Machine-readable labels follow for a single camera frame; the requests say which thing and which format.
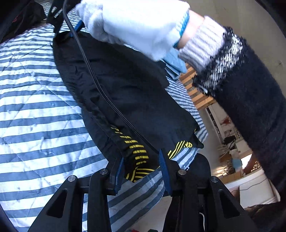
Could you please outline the black white knit sleeve forearm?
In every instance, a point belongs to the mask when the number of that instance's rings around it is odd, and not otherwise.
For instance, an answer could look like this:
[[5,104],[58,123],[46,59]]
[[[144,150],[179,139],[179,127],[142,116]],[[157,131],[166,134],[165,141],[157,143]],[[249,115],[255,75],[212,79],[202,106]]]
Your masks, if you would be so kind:
[[228,114],[267,178],[285,198],[285,97],[272,74],[231,28],[188,11],[179,57],[193,84]]

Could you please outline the white gloved right hand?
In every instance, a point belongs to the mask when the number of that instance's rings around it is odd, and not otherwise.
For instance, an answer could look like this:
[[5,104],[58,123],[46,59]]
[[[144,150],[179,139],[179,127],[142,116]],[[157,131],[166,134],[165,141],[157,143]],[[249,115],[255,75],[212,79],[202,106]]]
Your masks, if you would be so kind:
[[131,46],[154,61],[177,46],[189,21],[184,1],[81,1],[75,9],[96,40]]

